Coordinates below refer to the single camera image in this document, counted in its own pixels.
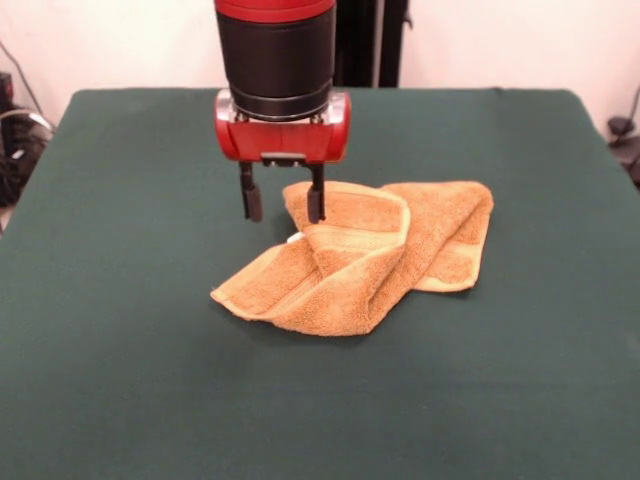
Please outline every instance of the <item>crumpled towel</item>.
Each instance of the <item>crumpled towel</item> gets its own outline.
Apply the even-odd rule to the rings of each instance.
[[[476,284],[494,207],[482,184],[327,182],[327,219],[317,225],[307,218],[309,186],[283,192],[304,235],[211,292],[234,315],[308,335],[364,335],[412,289]]]

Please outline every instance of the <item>white wall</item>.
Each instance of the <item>white wall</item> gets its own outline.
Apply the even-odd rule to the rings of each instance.
[[[640,0],[411,0],[407,87],[569,88],[596,127],[640,83]]]
[[[81,88],[224,85],[212,4],[0,0],[0,35],[57,121]],[[569,88],[604,131],[640,82],[640,0],[411,0],[411,11],[402,86]]]

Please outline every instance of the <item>white tag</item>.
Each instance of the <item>white tag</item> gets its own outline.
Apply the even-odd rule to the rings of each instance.
[[[293,243],[293,242],[297,242],[298,240],[300,240],[301,238],[304,237],[304,233],[302,232],[298,232],[295,235],[291,235],[289,237],[289,239],[287,240],[287,243]]]

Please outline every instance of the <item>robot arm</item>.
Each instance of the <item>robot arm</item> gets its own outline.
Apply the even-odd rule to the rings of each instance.
[[[245,217],[262,218],[253,164],[312,172],[309,219],[324,220],[324,164],[342,161],[351,101],[333,90],[336,0],[216,0],[229,88],[215,129],[240,164]]]

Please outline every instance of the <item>green tablecloth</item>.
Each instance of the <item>green tablecloth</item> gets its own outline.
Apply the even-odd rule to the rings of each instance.
[[[575,96],[353,92],[331,178],[496,210],[474,290],[339,340],[210,302],[308,178],[247,223],[213,97],[74,97],[0,241],[0,478],[640,478],[640,198]]]

